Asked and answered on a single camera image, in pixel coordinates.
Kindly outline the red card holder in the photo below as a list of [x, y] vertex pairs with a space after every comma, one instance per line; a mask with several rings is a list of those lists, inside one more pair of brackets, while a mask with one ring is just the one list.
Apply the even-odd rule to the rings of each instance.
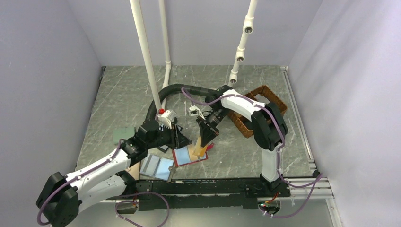
[[190, 149], [193, 150], [193, 147], [194, 146], [191, 144], [184, 148], [172, 150], [174, 164], [176, 167], [181, 167], [207, 160], [209, 158], [207, 152], [214, 147], [214, 143], [211, 143], [207, 146], [206, 152], [202, 157], [196, 156], [191, 153]]

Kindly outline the gold VIP credit card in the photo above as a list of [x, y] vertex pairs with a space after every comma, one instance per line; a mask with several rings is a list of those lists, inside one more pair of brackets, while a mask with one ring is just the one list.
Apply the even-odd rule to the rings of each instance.
[[199, 136], [194, 146], [192, 154], [198, 158], [203, 157], [206, 154], [207, 146], [208, 146], [207, 144], [206, 145], [202, 144], [202, 138], [201, 136]]

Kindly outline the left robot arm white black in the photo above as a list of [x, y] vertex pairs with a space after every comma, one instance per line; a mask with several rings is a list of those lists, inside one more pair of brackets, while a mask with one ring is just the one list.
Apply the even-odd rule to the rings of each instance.
[[65, 227], [89, 206], [104, 199], [131, 198], [136, 192], [135, 179], [125, 170], [147, 157], [148, 150], [167, 146], [179, 149], [192, 144], [176, 123], [161, 126], [156, 120], [145, 121], [128, 139], [98, 161], [72, 173], [50, 175], [36, 205], [36, 221], [41, 226]]

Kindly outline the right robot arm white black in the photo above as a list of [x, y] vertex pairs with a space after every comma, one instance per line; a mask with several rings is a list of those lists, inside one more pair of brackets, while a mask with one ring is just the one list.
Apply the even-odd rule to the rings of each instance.
[[206, 146], [219, 135], [217, 125], [229, 111], [240, 114], [251, 123], [253, 138], [262, 151], [261, 192], [266, 196], [274, 195], [281, 183], [279, 149], [283, 148], [288, 133], [279, 105], [272, 99], [264, 103], [246, 97], [227, 85], [210, 92], [204, 105], [210, 106], [211, 112], [196, 119], [200, 146]]

